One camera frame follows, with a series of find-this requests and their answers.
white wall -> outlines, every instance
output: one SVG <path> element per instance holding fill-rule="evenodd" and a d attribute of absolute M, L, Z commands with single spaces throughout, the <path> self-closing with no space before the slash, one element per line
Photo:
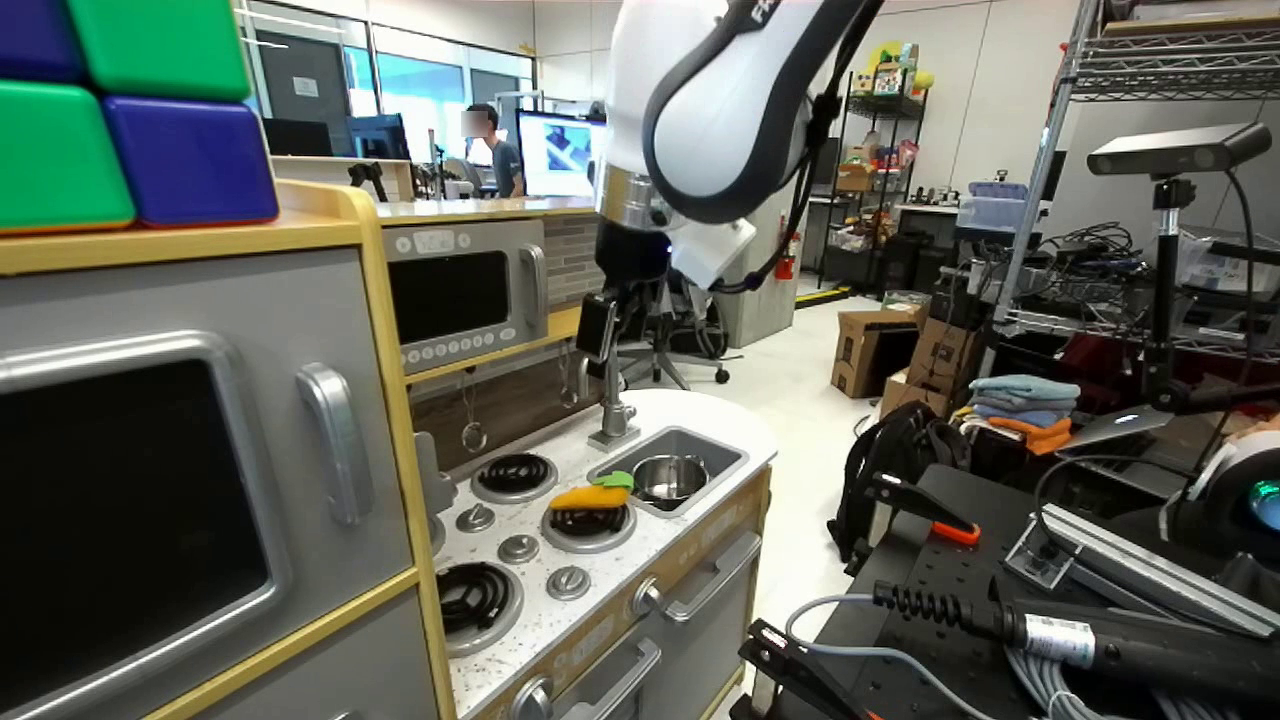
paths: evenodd
<path fill-rule="evenodd" d="M 550 97 L 602 97 L 621 0 L 536 0 L 536 86 Z M 884 37 L 925 48 L 935 71 L 914 185 L 965 187 L 1037 162 L 1058 45 L 1077 0 L 888 0 L 862 53 Z"/>
<path fill-rule="evenodd" d="M 536 0 L 536 87 L 569 101 L 608 97 L 621 0 Z"/>
<path fill-rule="evenodd" d="M 285 0 L 465 45 L 531 53 L 531 0 Z"/>
<path fill-rule="evenodd" d="M 899 37 L 920 45 L 935 77 L 914 187 L 969 187 L 1000 170 L 1011 182 L 1032 178 L 1071 19 L 1077 0 L 896 0 L 879 13 L 855 64 Z"/>

oven window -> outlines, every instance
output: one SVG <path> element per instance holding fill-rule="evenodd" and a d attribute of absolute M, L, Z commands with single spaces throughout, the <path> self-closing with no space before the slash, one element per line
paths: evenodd
<path fill-rule="evenodd" d="M 0 398 L 0 712 L 270 582 L 201 361 Z"/>
<path fill-rule="evenodd" d="M 432 256 L 393 266 L 399 343 L 503 326 L 511 315 L 506 256 Z"/>

oven handle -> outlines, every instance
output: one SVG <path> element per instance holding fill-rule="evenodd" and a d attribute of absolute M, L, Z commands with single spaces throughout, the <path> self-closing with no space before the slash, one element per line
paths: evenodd
<path fill-rule="evenodd" d="M 635 646 L 635 664 L 595 703 L 571 703 L 565 720 L 608 720 L 626 695 L 635 695 L 658 661 L 663 653 L 643 637 Z"/>
<path fill-rule="evenodd" d="M 759 555 L 759 535 L 739 535 L 726 553 L 708 567 L 713 582 L 687 602 L 663 602 L 656 582 L 649 575 L 635 593 L 635 607 L 656 607 L 666 624 L 692 624 L 747 563 Z"/>
<path fill-rule="evenodd" d="M 529 270 L 529 332 L 544 336 L 548 332 L 548 251 L 541 243 L 529 243 L 521 251 L 524 270 Z"/>
<path fill-rule="evenodd" d="M 361 419 L 351 408 L 351 383 L 326 364 L 302 364 L 297 382 L 302 383 L 302 398 L 321 419 L 326 466 L 330 466 L 330 478 L 324 487 L 326 513 L 341 523 L 361 523 L 372 513 L 372 479 L 366 479 Z"/>

purple cube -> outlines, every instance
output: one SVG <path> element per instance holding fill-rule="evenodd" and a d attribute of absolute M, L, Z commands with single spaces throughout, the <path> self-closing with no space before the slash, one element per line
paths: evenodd
<path fill-rule="evenodd" d="M 276 185 L 243 105 L 105 101 L 139 223 L 263 223 Z"/>
<path fill-rule="evenodd" d="M 62 0 L 3 0 L 0 16 L 0 77 L 70 80 L 81 71 Z"/>

computer monitor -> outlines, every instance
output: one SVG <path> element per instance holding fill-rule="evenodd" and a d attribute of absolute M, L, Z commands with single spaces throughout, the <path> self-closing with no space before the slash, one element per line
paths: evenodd
<path fill-rule="evenodd" d="M 595 174 L 602 174 L 602 149 L 602 123 L 556 113 L 521 113 L 529 197 L 593 202 L 600 182 Z"/>
<path fill-rule="evenodd" d="M 330 155 L 326 123 L 263 120 L 270 155 Z"/>
<path fill-rule="evenodd" d="M 406 162 L 403 115 L 351 115 L 356 155 Z"/>

